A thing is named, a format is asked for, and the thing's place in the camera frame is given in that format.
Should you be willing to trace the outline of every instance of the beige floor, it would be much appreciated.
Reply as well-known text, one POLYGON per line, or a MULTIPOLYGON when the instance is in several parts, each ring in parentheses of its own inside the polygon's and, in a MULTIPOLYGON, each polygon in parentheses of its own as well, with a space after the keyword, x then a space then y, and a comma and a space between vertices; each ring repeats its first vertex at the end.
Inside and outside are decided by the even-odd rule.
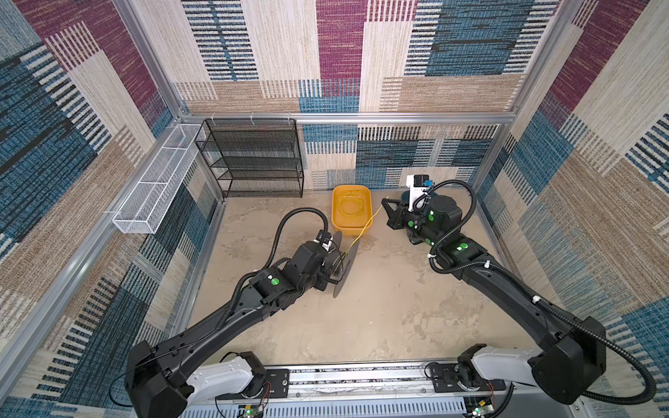
MULTIPOLYGON (((401 191, 376 191, 398 198, 401 191)), ((466 212, 465 190, 448 189, 466 212)), ((295 207, 316 207, 330 217, 330 193, 305 193, 301 199, 229 199, 191 323, 218 309, 243 274, 264 264, 283 215, 295 207)), ((525 331, 488 298, 453 276, 434 273, 427 245, 412 245, 404 231, 386 226, 384 210, 374 218, 351 274, 337 299, 332 286, 311 289, 293 306, 246 330, 205 364, 227 351, 251 350, 265 364, 352 360, 401 360, 457 356, 477 342, 498 347, 534 347, 525 331)), ((282 233, 275 259, 290 257, 314 239, 318 216, 301 213, 282 233)), ((463 232, 494 254, 478 218, 463 232)), ((353 237, 344 236, 348 248, 353 237)))

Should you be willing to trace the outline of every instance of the orange plastic container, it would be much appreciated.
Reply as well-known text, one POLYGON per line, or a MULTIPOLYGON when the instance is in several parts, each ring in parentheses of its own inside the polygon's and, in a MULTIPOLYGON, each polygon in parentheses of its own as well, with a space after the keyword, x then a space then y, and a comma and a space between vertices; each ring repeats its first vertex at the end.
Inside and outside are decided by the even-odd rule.
MULTIPOLYGON (((372 218, 372 194, 365 186, 341 185, 332 191, 332 226, 344 235, 360 235, 372 218)), ((365 229, 369 230, 372 221, 365 229)))

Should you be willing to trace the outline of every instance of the white mesh shelf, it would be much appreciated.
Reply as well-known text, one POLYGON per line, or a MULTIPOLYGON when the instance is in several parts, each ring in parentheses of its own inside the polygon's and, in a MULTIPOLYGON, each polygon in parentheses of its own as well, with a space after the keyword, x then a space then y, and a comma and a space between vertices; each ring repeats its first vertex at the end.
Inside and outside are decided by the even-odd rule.
POLYGON ((198 124, 180 124, 170 133, 114 216, 121 232, 156 233, 197 155, 196 137, 204 138, 198 124))

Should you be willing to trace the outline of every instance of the black wire rack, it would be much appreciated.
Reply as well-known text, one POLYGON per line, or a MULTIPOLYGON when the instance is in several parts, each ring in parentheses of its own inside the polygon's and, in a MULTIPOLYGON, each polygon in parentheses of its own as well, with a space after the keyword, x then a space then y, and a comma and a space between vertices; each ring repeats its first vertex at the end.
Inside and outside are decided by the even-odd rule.
POLYGON ((224 197, 302 197, 294 119, 205 119, 195 144, 224 197))

